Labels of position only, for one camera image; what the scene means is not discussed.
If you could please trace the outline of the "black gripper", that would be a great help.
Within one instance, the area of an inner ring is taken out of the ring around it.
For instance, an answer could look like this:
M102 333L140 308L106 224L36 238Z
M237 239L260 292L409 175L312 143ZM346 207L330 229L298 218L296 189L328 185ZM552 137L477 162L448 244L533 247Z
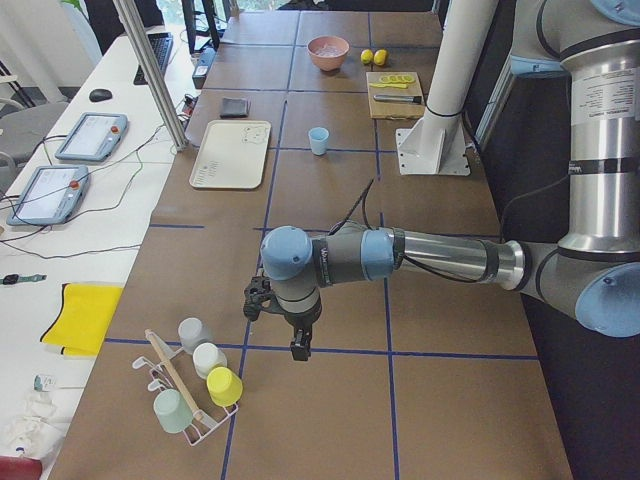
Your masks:
M308 361L311 357L313 324L322 313L322 305L315 304L304 312L284 311L285 320L294 328L290 351L294 361Z

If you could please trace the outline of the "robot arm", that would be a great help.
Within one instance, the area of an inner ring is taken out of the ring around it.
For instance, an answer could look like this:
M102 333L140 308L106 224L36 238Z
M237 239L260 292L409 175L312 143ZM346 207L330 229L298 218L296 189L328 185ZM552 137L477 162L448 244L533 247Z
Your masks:
M419 269L462 283L497 283L537 298L610 337L639 332L639 5L635 1L520 1L511 70L571 78L569 227L556 244L378 228L350 220L312 237L269 232L244 314L279 314L305 361L324 287Z

